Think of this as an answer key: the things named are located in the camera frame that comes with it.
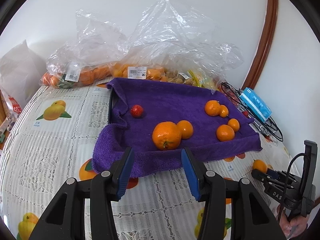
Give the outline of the right hand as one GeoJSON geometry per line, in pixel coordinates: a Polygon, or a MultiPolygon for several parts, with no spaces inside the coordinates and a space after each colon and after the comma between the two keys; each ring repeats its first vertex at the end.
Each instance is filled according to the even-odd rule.
{"type": "Polygon", "coordinates": [[[280,227],[287,239],[298,237],[308,228],[309,215],[306,217],[297,216],[289,222],[285,215],[284,208],[280,205],[277,207],[277,215],[281,213],[280,227]]]}

